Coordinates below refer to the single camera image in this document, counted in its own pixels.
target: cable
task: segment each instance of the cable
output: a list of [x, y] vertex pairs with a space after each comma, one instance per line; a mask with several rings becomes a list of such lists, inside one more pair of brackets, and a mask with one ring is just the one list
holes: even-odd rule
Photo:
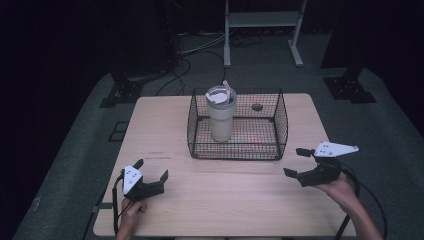
[[[99, 206], [100, 201], [102, 200], [103, 196], [104, 196], [104, 195], [105, 195], [105, 193], [106, 193], [106, 189], [107, 189], [107, 188], [105, 188], [105, 190], [103, 191], [103, 193], [100, 195], [99, 199], [97, 200], [96, 206]], [[94, 216], [94, 212], [91, 212], [90, 218], [88, 219], [88, 222], [87, 222], [87, 224], [86, 224], [86, 226], [85, 226], [84, 234], [82, 235], [82, 239], [83, 239], [83, 240], [84, 240], [84, 239], [86, 238], [86, 236], [87, 236], [88, 229], [89, 229], [89, 227], [90, 227], [91, 220], [93, 219], [93, 216]]]
[[384, 212], [383, 206], [381, 205], [380, 201], [378, 201], [377, 197], [371, 192], [371, 190], [366, 187], [364, 184], [360, 183], [361, 187], [363, 187], [369, 194], [370, 196], [374, 199], [375, 203], [377, 204], [378, 208], [380, 209], [380, 213], [381, 216], [383, 218], [383, 225], [384, 225], [384, 230], [383, 230], [383, 239], [387, 238], [387, 234], [388, 234], [388, 230], [387, 230], [387, 218], [386, 218], [386, 213]]
[[[347, 164], [342, 163], [343, 166], [347, 167], [349, 170], [347, 169], [342, 169], [342, 172], [345, 173], [350, 179], [352, 179], [354, 181], [355, 184], [355, 195], [357, 197], [359, 197], [359, 192], [360, 192], [360, 187], [363, 187], [369, 194], [370, 196], [374, 199], [375, 203], [377, 204], [380, 213], [381, 213], [381, 217], [383, 219], [383, 239], [387, 238], [387, 234], [388, 234], [388, 227], [387, 227], [387, 218], [386, 218], [386, 213], [384, 212], [383, 206], [381, 205], [380, 201], [378, 200], [378, 198], [371, 192], [371, 190], [366, 187], [363, 183], [359, 182], [355, 171]], [[346, 215], [345, 219], [343, 220], [339, 231], [337, 232], [336, 236], [334, 239], [339, 240], [341, 238], [341, 235], [343, 234], [344, 229], [346, 228], [348, 222], [350, 220], [350, 217], [348, 215]]]
[[171, 79], [171, 80], [169, 80], [167, 83], [165, 83], [157, 92], [156, 92], [156, 96], [159, 96], [159, 93], [166, 87], [166, 86], [168, 86], [170, 83], [172, 83], [173, 81], [175, 81], [175, 80], [177, 80], [177, 79], [179, 79], [180, 77], [182, 77], [182, 76], [184, 76], [186, 73], [188, 73], [189, 71], [190, 71], [190, 68], [191, 68], [191, 63], [188, 61], [188, 60], [186, 60], [186, 59], [181, 59], [181, 61], [184, 61], [184, 62], [186, 62], [186, 63], [188, 63], [188, 69], [185, 71], [185, 72], [183, 72], [183, 74], [181, 74], [181, 75], [177, 75], [177, 77], [175, 77], [175, 78], [173, 78], [173, 79]]

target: black cable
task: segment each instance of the black cable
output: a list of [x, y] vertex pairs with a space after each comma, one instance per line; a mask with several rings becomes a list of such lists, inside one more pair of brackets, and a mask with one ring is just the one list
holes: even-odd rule
[[361, 187], [363, 187], [370, 194], [370, 196], [374, 199], [374, 201], [376, 202], [378, 208], [380, 209], [380, 213], [381, 213], [381, 217], [383, 218], [383, 225], [384, 225], [383, 239], [386, 239], [387, 238], [388, 229], [387, 229], [386, 213], [384, 212], [383, 206], [381, 205], [380, 201], [378, 201], [377, 197], [371, 192], [371, 190], [368, 187], [366, 187], [362, 183], [360, 183], [360, 185], [361, 185]]
[[[344, 174], [346, 174], [353, 181], [353, 183], [355, 185], [355, 189], [354, 189], [355, 190], [355, 195], [357, 197], [359, 197], [360, 185], [359, 185], [358, 179], [356, 178], [355, 173], [354, 172], [350, 172], [350, 171], [348, 171], [346, 169], [342, 169], [342, 172]], [[337, 234], [334, 237], [334, 239], [339, 240], [342, 237], [343, 232], [346, 229], [346, 226], [349, 223], [349, 221], [350, 221], [350, 217], [349, 217], [349, 215], [346, 214], [346, 217], [343, 219], [343, 222], [340, 225], [339, 230], [337, 231]]]
[[186, 63], [188, 63], [188, 68], [187, 68], [187, 70], [185, 71], [185, 72], [183, 72], [181, 75], [177, 75], [177, 77], [175, 77], [175, 78], [173, 78], [173, 79], [171, 79], [171, 80], [169, 80], [167, 83], [165, 83], [157, 92], [156, 92], [156, 96], [159, 96], [159, 93], [166, 87], [166, 86], [168, 86], [170, 83], [172, 83], [173, 81], [175, 81], [175, 80], [177, 80], [177, 79], [179, 79], [180, 77], [182, 77], [182, 76], [184, 76], [185, 74], [187, 74], [189, 71], [190, 71], [190, 68], [191, 68], [191, 63], [188, 61], [188, 60], [186, 60], [186, 59], [181, 59], [182, 61], [184, 61], [184, 62], [186, 62]]
[[[99, 199], [97, 200], [97, 202], [96, 202], [96, 206], [99, 206], [100, 201], [102, 201], [102, 198], [103, 198], [103, 196], [104, 196], [104, 195], [105, 195], [105, 193], [106, 193], [106, 189], [107, 189], [107, 188], [105, 188], [105, 190], [103, 191], [103, 193], [100, 195]], [[93, 216], [94, 216], [94, 212], [92, 212], [92, 213], [91, 213], [90, 218], [88, 219], [87, 225], [85, 226], [84, 234], [82, 235], [82, 239], [83, 239], [83, 240], [84, 240], [84, 239], [86, 238], [86, 236], [87, 236], [88, 229], [89, 229], [89, 227], [90, 227], [91, 220], [93, 219]]]
[[[185, 54], [185, 56], [190, 56], [190, 55], [197, 54], [197, 53], [210, 53], [210, 54], [214, 54], [215, 56], [217, 56], [221, 60], [222, 66], [224, 66], [224, 59], [221, 57], [221, 55], [219, 55], [216, 52], [207, 51], [207, 50], [198, 50], [198, 51], [194, 51], [194, 52]], [[225, 67], [223, 67], [223, 69], [224, 69], [224, 75], [223, 75], [222, 81], [220, 83], [222, 83], [225, 80], [225, 77], [227, 75], [227, 69]]]
[[[345, 163], [342, 163], [342, 165], [349, 168], [349, 170], [342, 169], [342, 172], [345, 173], [350, 179], [352, 179], [354, 181], [355, 195], [357, 197], [359, 197], [360, 188], [363, 187], [370, 194], [370, 196], [374, 199], [375, 203], [377, 204], [378, 208], [380, 209], [381, 217], [383, 218], [383, 239], [386, 239], [387, 234], [388, 234], [388, 227], [387, 227], [386, 213], [384, 212], [383, 206], [381, 205], [378, 198], [371, 192], [371, 190], [368, 187], [366, 187], [363, 183], [358, 181], [356, 174], [355, 174], [355, 171], [349, 165], [347, 165]], [[342, 224], [339, 228], [339, 231], [337, 232], [335, 239], [341, 238], [341, 235], [343, 234], [343, 231], [346, 228], [349, 220], [350, 220], [350, 217], [348, 215], [346, 215], [345, 219], [343, 220], [343, 222], [342, 222]]]

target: wire basket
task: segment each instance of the wire basket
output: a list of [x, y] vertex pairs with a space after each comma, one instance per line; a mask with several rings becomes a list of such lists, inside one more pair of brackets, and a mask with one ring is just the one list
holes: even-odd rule
[[212, 139], [205, 94], [194, 89], [187, 126], [190, 155], [196, 159], [280, 160], [287, 144], [288, 120], [282, 90], [235, 89], [236, 112], [230, 140]]

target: hand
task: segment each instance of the hand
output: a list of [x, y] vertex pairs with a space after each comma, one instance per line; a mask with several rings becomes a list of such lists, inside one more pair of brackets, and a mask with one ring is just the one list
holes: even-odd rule
[[329, 197], [340, 205], [340, 208], [344, 212], [349, 214], [352, 208], [356, 208], [358, 204], [361, 204], [358, 197], [355, 195], [352, 185], [348, 176], [341, 173], [339, 179], [328, 184], [316, 185], [314, 187], [327, 193]]
[[383, 239], [362, 203], [355, 195], [350, 179], [341, 173], [339, 179], [314, 186], [327, 193], [351, 218], [356, 235], [361, 240]]
[[124, 198], [122, 200], [122, 209], [125, 210], [121, 216], [121, 225], [119, 226], [116, 239], [131, 239], [137, 230], [139, 222], [138, 214], [147, 210], [147, 199], [131, 202], [129, 199]]

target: plastic cup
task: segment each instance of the plastic cup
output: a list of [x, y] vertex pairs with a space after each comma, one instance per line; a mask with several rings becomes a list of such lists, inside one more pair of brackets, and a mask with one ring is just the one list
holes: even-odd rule
[[237, 94], [230, 88], [229, 95], [224, 85], [215, 86], [206, 95], [207, 111], [210, 116], [211, 137], [217, 142], [226, 142], [233, 131], [233, 116], [236, 111]]

